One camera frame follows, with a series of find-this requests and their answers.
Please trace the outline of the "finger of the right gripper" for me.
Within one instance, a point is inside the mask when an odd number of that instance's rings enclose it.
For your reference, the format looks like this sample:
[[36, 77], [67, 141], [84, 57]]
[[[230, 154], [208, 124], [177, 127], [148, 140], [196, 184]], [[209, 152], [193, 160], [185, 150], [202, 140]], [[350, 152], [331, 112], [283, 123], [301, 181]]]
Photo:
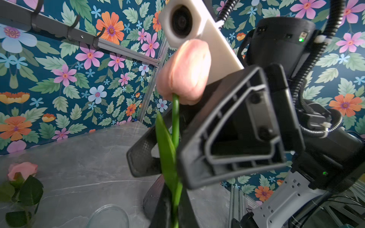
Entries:
[[[179, 110], [179, 140], [183, 138], [183, 108]], [[166, 127], [172, 127], [172, 109], [162, 115]], [[138, 141], [132, 145], [126, 154], [129, 169], [134, 177], [146, 177], [162, 174], [160, 158], [152, 156], [153, 148], [157, 146], [156, 125], [153, 124]]]

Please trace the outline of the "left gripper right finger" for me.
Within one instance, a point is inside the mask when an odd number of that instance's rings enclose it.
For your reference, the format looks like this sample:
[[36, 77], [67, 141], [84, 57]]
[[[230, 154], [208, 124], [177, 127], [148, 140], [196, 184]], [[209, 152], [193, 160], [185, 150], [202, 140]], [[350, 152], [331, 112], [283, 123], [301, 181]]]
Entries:
[[185, 188], [182, 189], [178, 206], [178, 223], [179, 228], [199, 228], [190, 198]]

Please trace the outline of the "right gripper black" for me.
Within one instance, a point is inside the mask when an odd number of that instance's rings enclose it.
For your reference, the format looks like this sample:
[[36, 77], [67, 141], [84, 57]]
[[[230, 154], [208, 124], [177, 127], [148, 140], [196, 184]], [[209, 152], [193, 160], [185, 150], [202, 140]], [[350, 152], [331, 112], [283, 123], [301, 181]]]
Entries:
[[201, 100], [180, 109], [177, 170], [187, 189], [280, 169], [285, 151], [302, 151], [283, 67], [250, 66], [209, 84]]

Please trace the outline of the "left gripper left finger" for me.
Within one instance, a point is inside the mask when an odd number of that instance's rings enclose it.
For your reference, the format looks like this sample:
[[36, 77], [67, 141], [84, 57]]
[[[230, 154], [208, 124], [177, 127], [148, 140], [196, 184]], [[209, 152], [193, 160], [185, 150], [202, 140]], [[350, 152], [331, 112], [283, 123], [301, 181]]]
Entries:
[[143, 211], [150, 228], [171, 227], [171, 191], [160, 175], [143, 199]]

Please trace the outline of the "clear glass vase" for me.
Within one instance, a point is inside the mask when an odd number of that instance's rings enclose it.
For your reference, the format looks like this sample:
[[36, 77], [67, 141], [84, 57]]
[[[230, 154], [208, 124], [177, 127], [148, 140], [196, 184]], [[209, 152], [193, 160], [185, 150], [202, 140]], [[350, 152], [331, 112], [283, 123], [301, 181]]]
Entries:
[[87, 228], [130, 228], [128, 214], [118, 205], [107, 204], [97, 209], [88, 220]]

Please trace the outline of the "pink tulip flower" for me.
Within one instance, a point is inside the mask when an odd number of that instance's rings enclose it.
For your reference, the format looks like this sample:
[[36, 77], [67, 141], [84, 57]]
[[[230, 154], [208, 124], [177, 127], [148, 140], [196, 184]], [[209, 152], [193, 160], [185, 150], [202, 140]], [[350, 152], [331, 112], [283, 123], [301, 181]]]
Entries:
[[157, 90], [172, 101], [172, 131], [161, 116], [156, 118], [156, 137], [165, 186], [161, 194], [169, 228], [179, 227], [179, 204], [183, 191], [176, 167], [176, 152], [180, 142], [180, 105], [194, 105], [202, 97], [207, 84], [211, 53], [207, 42], [188, 40], [180, 46], [157, 76]]

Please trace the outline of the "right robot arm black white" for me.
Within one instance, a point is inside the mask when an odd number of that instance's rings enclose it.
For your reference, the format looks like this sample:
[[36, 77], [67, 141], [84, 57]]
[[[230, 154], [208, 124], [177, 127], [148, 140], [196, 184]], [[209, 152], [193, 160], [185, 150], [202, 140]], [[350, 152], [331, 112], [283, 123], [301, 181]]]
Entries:
[[172, 106], [127, 152], [135, 177], [164, 178], [152, 228], [196, 228], [187, 196], [245, 174], [293, 164], [262, 205], [231, 228], [303, 227], [324, 202], [365, 172], [365, 142], [341, 128], [345, 114], [304, 97], [307, 75], [332, 42], [345, 11], [331, 1], [324, 30], [299, 18], [261, 20], [234, 53], [207, 1], [171, 1], [159, 15], [176, 52], [158, 74], [157, 90]]

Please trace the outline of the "small pink rose stem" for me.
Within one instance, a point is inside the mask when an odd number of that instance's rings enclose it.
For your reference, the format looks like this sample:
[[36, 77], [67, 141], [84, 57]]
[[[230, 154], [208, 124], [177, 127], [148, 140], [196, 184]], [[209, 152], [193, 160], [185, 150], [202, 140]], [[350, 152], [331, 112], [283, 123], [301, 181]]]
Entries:
[[1, 183], [1, 203], [14, 211], [5, 214], [10, 228], [31, 228], [44, 194], [44, 186], [36, 178], [38, 165], [31, 162], [14, 163], [8, 169], [8, 180]]

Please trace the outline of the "metal hook rail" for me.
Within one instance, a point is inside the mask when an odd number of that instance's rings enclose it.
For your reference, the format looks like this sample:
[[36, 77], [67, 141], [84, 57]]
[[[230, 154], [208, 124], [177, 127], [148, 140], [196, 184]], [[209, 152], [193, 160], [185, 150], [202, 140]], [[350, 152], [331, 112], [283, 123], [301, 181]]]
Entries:
[[121, 54], [145, 64], [153, 66], [158, 66], [160, 64], [160, 60], [158, 59], [148, 57], [142, 53], [138, 53], [121, 45], [104, 40], [101, 38], [101, 35], [94, 36], [77, 29], [76, 25], [80, 21], [80, 16], [77, 16], [73, 25], [68, 26], [41, 14], [41, 5], [43, 3], [44, 1], [39, 1], [36, 9], [27, 9], [9, 1], [1, 1], [1, 18], [11, 20], [18, 24], [23, 24], [26, 27], [31, 27], [35, 31], [43, 30], [57, 36], [65, 37], [70, 41], [86, 43], [93, 46], [95, 49], [101, 48], [109, 52]]

